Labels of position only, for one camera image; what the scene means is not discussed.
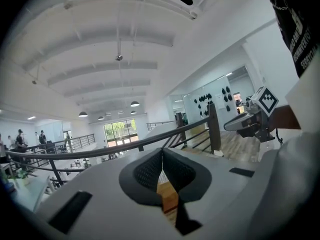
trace ceiling light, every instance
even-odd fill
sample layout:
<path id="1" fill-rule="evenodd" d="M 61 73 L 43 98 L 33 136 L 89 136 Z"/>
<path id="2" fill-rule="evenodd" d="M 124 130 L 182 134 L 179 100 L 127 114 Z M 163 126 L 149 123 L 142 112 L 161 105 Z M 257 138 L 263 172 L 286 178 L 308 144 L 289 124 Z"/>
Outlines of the ceiling light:
<path id="1" fill-rule="evenodd" d="M 88 114 L 84 111 L 80 112 L 79 117 L 80 118 L 86 118 L 88 116 Z"/>
<path id="2" fill-rule="evenodd" d="M 130 105 L 130 107 L 138 107 L 140 103 L 138 101 L 133 101 Z"/>

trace tree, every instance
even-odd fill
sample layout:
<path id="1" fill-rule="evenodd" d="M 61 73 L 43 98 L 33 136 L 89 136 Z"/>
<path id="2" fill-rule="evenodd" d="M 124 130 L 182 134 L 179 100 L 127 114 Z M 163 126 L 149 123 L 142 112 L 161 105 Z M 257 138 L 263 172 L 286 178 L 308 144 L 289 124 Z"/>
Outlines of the tree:
<path id="1" fill-rule="evenodd" d="M 131 120 L 131 126 L 132 126 L 132 128 L 133 128 L 135 131 L 137 130 L 136 120 L 134 120 L 134 119 Z"/>
<path id="2" fill-rule="evenodd" d="M 104 125 L 104 131 L 107 139 L 113 139 L 114 136 L 114 131 L 112 130 L 112 125 L 110 124 L 105 124 Z"/>
<path id="3" fill-rule="evenodd" d="M 112 126 L 113 126 L 113 130 L 116 131 L 116 130 L 124 129 L 125 123 L 124 122 L 114 122 L 112 124 Z"/>

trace ceiling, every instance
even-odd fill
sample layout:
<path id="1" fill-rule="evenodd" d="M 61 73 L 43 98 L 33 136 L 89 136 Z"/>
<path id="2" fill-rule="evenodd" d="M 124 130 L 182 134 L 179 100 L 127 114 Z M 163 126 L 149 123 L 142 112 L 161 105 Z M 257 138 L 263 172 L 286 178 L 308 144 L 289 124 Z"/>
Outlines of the ceiling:
<path id="1" fill-rule="evenodd" d="M 43 117 L 36 117 L 31 120 L 28 120 L 28 118 L 33 117 L 31 113 L 19 113 L 14 111 L 8 111 L 8 110 L 0 110 L 0 119 L 2 120 L 15 120 L 15 121 L 23 121 L 25 123 L 35 124 L 37 122 L 40 122 L 41 120 L 45 119 Z"/>
<path id="2" fill-rule="evenodd" d="M 132 101 L 144 105 L 203 2 L 32 0 L 6 40 L 4 57 L 88 114 L 123 110 Z"/>
<path id="3" fill-rule="evenodd" d="M 242 77 L 244 75 L 248 75 L 248 71 L 247 71 L 246 66 L 242 66 L 242 67 L 234 70 L 231 75 L 227 76 L 227 78 L 229 81 L 232 81 L 232 80 L 239 78 L 239 77 Z"/>

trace window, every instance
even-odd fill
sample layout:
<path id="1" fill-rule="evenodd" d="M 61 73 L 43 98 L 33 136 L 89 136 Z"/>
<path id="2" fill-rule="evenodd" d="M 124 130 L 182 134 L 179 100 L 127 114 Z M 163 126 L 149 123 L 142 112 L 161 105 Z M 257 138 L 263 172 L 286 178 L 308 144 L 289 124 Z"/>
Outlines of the window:
<path id="1" fill-rule="evenodd" d="M 104 133 L 109 147 L 139 140 L 136 121 L 134 119 L 105 124 Z"/>

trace black metal railing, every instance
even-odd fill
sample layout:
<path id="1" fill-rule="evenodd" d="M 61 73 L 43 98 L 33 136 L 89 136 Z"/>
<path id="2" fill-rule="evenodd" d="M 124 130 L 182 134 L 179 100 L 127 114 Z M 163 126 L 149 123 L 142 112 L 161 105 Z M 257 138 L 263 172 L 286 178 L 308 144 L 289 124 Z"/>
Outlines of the black metal railing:
<path id="1" fill-rule="evenodd" d="M 165 121 L 165 122 L 147 122 L 146 126 L 148 127 L 148 131 L 151 131 L 152 129 L 156 128 L 157 126 L 177 122 L 177 121 Z"/>
<path id="2" fill-rule="evenodd" d="M 219 130 L 219 123 L 218 123 L 218 118 L 217 118 L 217 113 L 215 109 L 215 105 L 211 104 L 210 106 L 208 105 L 208 111 L 209 111 L 209 117 L 202 119 L 198 122 L 188 124 L 182 127 L 178 127 L 176 129 L 170 130 L 168 132 L 164 132 L 161 134 L 158 134 L 156 136 L 148 137 L 142 140 L 126 143 L 123 145 L 117 145 L 117 146 L 112 146 L 108 148 L 101 148 L 101 149 L 96 149 L 92 151 L 82 151 L 82 152 L 76 152 L 76 153 L 19 153 L 19 152 L 12 152 L 12 151 L 7 151 L 7 155 L 10 155 L 14 160 L 11 162 L 31 168 L 32 170 L 45 170 L 45 171 L 51 171 L 54 172 L 54 175 L 56 179 L 54 181 L 57 181 L 59 185 L 63 185 L 66 183 L 64 180 L 61 179 L 59 173 L 60 172 L 66 172 L 66 173 L 80 173 L 85 170 L 85 168 L 77 168 L 77 169 L 61 169 L 61 168 L 56 168 L 55 161 L 57 160 L 81 160 L 81 159 L 89 159 L 89 158 L 96 158 L 96 157 L 101 157 L 101 156 L 107 156 L 107 155 L 113 155 L 119 152 L 123 151 L 128 151 L 132 149 L 137 149 L 139 151 L 144 150 L 144 146 L 159 142 L 162 140 L 166 140 L 165 144 L 162 147 L 169 147 L 169 148 L 176 148 L 181 145 L 187 145 L 187 142 L 200 136 L 201 134 L 204 134 L 206 132 L 209 132 L 209 137 L 206 138 L 205 140 L 209 140 L 209 144 L 206 146 L 204 150 L 208 149 L 211 147 L 211 153 L 214 153 L 214 150 L 220 150 L 221 146 L 221 139 L 220 139 L 220 130 Z M 186 139 L 186 131 L 189 131 L 195 127 L 198 127 L 200 125 L 207 124 L 208 129 L 203 130 L 202 132 Z M 78 145 L 80 147 L 84 147 L 84 145 L 89 145 L 90 142 L 90 137 L 88 136 L 83 136 L 78 140 Z M 47 167 L 37 167 L 31 164 L 25 164 L 22 161 L 17 161 L 17 158 L 23 160 L 23 159 L 36 159 L 36 160 L 45 160 L 48 161 L 48 163 L 51 165 L 51 168 L 49 166 Z"/>
<path id="3" fill-rule="evenodd" d="M 9 159 L 10 165 L 16 164 L 17 166 L 11 167 L 11 171 L 14 173 L 18 169 L 22 168 L 26 171 L 29 175 L 37 170 L 47 170 L 47 165 L 50 164 L 50 160 L 48 159 L 39 159 L 32 157 L 33 155 L 40 155 L 40 154 L 63 154 L 64 156 L 68 153 L 73 153 L 78 150 L 85 148 L 93 143 L 95 143 L 95 135 L 90 134 L 86 136 L 76 137 L 65 139 L 57 142 L 47 142 L 46 144 L 40 144 L 37 146 L 28 146 L 21 149 L 11 150 L 12 152 L 18 152 L 19 154 L 24 154 L 24 158 L 12 156 Z"/>

